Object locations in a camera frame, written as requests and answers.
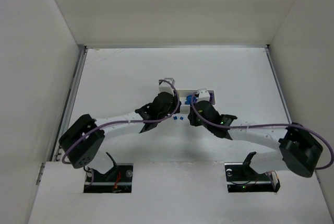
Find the blue lego pile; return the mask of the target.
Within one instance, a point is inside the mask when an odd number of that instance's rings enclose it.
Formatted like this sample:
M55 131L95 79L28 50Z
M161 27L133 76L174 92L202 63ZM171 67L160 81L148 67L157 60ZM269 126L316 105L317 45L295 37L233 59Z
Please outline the blue lego pile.
M186 116L189 114L190 105L192 101L192 95L188 95L181 100L181 106L179 113L173 115L173 120L185 120Z

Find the purple sloped lego brick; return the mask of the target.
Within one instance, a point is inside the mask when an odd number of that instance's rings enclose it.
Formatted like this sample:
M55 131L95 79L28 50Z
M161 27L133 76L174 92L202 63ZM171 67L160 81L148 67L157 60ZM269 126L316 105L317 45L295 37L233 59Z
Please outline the purple sloped lego brick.
M209 95L210 95L210 99L209 99L209 101L210 101L211 103L213 103L213 102L214 102L214 93L213 93L213 92L210 92Z

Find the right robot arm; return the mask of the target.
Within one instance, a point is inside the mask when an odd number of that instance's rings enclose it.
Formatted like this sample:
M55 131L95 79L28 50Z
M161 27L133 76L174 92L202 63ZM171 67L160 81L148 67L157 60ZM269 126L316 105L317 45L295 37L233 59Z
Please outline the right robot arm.
M270 148L265 153L251 151L243 161L243 166L258 174L288 170L310 178L323 151L322 145L310 130L299 124L255 125L235 115L220 114L205 100L190 106L188 119L192 126L203 126L218 138Z

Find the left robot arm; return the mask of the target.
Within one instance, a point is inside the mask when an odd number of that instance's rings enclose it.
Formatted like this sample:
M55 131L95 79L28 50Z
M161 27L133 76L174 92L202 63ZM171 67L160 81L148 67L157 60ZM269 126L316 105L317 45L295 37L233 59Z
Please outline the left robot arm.
M84 114L59 139L64 151L62 163L70 164L75 169L88 167L107 175L116 165L111 155L100 150L104 141L150 131L160 122L179 113L180 106L176 92L161 92L152 102L122 116L99 119Z

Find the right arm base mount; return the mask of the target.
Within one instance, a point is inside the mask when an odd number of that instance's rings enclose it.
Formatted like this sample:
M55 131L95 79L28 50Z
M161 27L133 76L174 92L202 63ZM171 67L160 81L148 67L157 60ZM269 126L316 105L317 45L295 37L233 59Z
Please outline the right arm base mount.
M256 152L247 155L243 162L225 163L226 185L229 193L277 193L281 187L276 171L257 173L250 167Z

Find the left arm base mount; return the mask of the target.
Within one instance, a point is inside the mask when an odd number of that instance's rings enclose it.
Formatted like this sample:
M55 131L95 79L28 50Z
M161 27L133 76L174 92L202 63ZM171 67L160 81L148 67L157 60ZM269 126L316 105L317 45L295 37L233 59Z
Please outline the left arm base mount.
M124 194L132 192L134 165L132 163L118 163L105 152L97 154L86 172L84 193L112 193Z

